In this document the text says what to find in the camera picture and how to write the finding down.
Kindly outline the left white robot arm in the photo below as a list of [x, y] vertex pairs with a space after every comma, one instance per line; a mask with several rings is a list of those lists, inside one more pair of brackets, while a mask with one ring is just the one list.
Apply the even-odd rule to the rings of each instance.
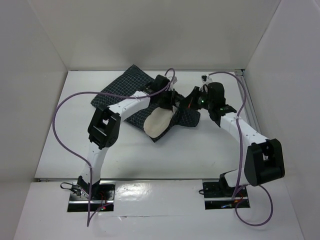
[[97, 197], [100, 188], [101, 170], [107, 151], [119, 137], [121, 124], [137, 112], [149, 107], [165, 94], [174, 94], [173, 85], [176, 76], [171, 79], [157, 75], [154, 81], [142, 86], [131, 96], [108, 106], [96, 108], [88, 126], [89, 150], [85, 167], [78, 177], [77, 185], [81, 194], [88, 200]]

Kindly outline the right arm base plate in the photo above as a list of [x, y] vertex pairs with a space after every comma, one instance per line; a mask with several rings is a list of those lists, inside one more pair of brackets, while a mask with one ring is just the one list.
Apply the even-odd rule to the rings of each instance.
[[234, 189], [222, 189], [217, 181], [207, 181], [202, 183], [198, 193], [204, 197], [206, 210], [234, 209], [236, 205], [238, 208], [250, 208], [247, 189], [243, 188], [232, 198]]

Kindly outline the dark checked pillowcase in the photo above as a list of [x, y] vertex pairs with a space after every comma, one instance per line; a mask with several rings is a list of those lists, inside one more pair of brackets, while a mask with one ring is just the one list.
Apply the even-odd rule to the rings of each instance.
[[200, 113], [182, 108], [183, 98], [167, 78], [154, 79], [133, 64], [97, 94], [91, 105], [119, 113], [122, 121], [144, 131], [155, 143], [173, 126], [198, 125]]

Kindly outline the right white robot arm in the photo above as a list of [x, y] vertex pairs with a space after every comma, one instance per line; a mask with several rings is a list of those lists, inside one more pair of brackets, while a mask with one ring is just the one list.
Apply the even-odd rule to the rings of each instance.
[[215, 191], [232, 196], [240, 186], [253, 187], [285, 176], [282, 145], [277, 139], [268, 139], [246, 123], [232, 106], [226, 103], [222, 83], [213, 82], [194, 87], [180, 102], [192, 110], [205, 109], [210, 119], [237, 140], [240, 147], [239, 167], [219, 176]]

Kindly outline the cream pillow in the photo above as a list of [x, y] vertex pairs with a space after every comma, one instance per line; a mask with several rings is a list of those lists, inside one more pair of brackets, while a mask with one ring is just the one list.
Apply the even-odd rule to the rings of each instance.
[[172, 109], [157, 107], [145, 119], [143, 124], [144, 132], [151, 138], [159, 137], [168, 128], [177, 110], [178, 108], [175, 106]]

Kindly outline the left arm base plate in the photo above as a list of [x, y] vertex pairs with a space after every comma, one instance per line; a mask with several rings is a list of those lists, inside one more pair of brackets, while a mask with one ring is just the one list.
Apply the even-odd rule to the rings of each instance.
[[[88, 210], [88, 197], [75, 182], [63, 182], [60, 188], [70, 191], [67, 212], [80, 213]], [[114, 182], [102, 180], [97, 190], [92, 192], [90, 199], [90, 211], [113, 212], [115, 200], [116, 184]]]

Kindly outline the aluminium rail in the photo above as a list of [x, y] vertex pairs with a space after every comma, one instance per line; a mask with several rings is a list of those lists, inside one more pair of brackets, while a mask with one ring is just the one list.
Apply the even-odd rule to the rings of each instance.
[[239, 78], [241, 84], [243, 85], [245, 89], [245, 93], [241, 85], [238, 83], [238, 88], [240, 90], [240, 95], [242, 100], [245, 100], [246, 96], [246, 101], [245, 101], [245, 106], [244, 106], [244, 112], [246, 116], [246, 121], [247, 123], [253, 127], [258, 133], [261, 133], [261, 128], [258, 123], [258, 118], [256, 116], [255, 108], [252, 102], [252, 98], [249, 93], [249, 89], [245, 80], [245, 71], [243, 69], [236, 69], [234, 71], [234, 74]]

